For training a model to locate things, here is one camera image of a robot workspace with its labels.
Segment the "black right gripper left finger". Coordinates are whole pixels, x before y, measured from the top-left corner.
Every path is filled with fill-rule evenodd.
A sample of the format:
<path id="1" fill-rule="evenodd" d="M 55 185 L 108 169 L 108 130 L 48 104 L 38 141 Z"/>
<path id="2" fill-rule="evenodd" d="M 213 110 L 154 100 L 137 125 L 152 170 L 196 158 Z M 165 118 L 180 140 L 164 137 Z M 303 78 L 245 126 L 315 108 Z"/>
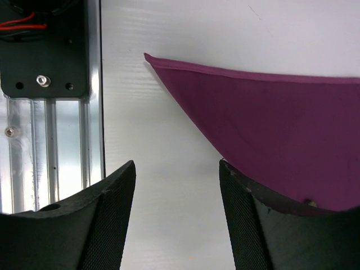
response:
<path id="1" fill-rule="evenodd" d="M 1 269 L 119 269 L 136 167 L 39 211 L 1 214 Z"/>

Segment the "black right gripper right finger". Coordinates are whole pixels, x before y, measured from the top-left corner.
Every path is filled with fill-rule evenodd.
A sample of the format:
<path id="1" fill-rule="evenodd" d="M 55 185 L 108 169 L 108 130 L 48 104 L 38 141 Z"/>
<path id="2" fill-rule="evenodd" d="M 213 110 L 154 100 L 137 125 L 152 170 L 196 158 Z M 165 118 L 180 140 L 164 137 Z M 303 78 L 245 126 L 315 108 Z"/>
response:
<path id="1" fill-rule="evenodd" d="M 219 182 L 236 269 L 358 269 L 359 209 L 283 196 L 225 160 Z"/>

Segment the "purple cloth napkin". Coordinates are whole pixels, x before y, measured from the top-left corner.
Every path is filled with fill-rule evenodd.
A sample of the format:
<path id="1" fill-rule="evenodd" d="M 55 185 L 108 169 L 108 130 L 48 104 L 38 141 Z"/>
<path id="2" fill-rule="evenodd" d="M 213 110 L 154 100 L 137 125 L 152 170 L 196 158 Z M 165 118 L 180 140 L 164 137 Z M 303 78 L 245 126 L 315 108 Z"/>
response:
<path id="1" fill-rule="evenodd" d="M 236 169 L 296 201 L 359 205 L 359 79 L 226 70 L 145 55 Z"/>

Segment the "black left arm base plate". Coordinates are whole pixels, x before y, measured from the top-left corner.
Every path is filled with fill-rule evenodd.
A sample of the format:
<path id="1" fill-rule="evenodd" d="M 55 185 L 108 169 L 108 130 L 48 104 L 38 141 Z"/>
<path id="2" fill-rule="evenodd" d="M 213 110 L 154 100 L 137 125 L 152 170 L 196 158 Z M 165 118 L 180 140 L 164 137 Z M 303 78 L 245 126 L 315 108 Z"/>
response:
<path id="1" fill-rule="evenodd" d="M 88 40 L 88 1 L 1 1 L 4 95 L 88 96 Z"/>

